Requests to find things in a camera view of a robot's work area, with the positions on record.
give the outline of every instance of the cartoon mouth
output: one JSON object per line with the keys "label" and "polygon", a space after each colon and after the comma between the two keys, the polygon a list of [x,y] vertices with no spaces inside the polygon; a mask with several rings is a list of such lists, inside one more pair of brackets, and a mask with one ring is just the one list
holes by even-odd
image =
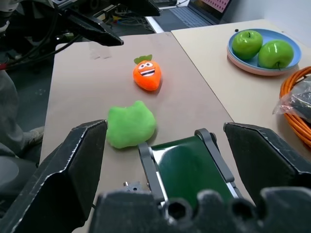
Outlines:
{"label": "cartoon mouth", "polygon": [[144,77],[152,76],[155,73],[155,69],[150,69],[147,71],[140,72],[140,74]]}

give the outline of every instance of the green object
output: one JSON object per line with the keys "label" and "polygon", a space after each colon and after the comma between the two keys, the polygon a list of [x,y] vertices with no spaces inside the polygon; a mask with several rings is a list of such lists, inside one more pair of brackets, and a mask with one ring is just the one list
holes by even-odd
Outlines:
{"label": "green object", "polygon": [[258,54],[262,68],[279,69],[287,67],[294,58],[292,46],[284,40],[271,40],[264,44]]}
{"label": "green object", "polygon": [[198,136],[152,147],[168,198],[184,198],[195,208],[203,189],[218,192],[224,201],[232,195],[205,144]]}
{"label": "green object", "polygon": [[249,60],[259,52],[262,42],[260,33],[252,30],[242,31],[233,38],[232,51],[241,60]]}
{"label": "green object", "polygon": [[134,62],[135,62],[135,64],[138,65],[142,61],[151,61],[151,60],[152,60],[152,54],[149,54],[147,56],[141,56],[141,57],[135,58]]}
{"label": "green object", "polygon": [[147,141],[156,129],[156,119],[142,101],[125,108],[110,108],[107,121],[106,138],[118,149]]}

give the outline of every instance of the cartoon eyes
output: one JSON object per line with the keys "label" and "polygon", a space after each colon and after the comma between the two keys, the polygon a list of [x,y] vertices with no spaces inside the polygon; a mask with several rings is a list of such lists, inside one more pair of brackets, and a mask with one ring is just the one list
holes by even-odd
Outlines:
{"label": "cartoon eyes", "polygon": [[140,64],[138,69],[144,69],[145,67],[153,67],[153,64],[151,62],[146,62],[145,64]]}

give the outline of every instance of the orange cable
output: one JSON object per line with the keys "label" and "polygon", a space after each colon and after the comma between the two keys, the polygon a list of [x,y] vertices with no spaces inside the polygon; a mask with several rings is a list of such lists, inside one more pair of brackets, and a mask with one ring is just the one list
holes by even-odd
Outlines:
{"label": "orange cable", "polygon": [[[288,94],[292,88],[295,86],[298,80],[306,76],[307,74],[311,74],[311,67],[306,67],[301,69],[294,74],[292,74],[281,86],[280,98],[284,95]],[[301,119],[297,115],[292,114],[284,114],[287,119],[289,125],[295,132],[295,134],[309,147],[311,147],[311,129],[305,123],[303,119]]]}

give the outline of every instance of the laptop screen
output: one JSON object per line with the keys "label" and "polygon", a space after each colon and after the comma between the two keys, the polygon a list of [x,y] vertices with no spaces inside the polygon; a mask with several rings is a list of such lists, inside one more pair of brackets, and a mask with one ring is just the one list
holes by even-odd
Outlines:
{"label": "laptop screen", "polygon": [[189,6],[205,16],[213,16],[215,19],[221,20],[230,2],[231,0],[190,0]]}

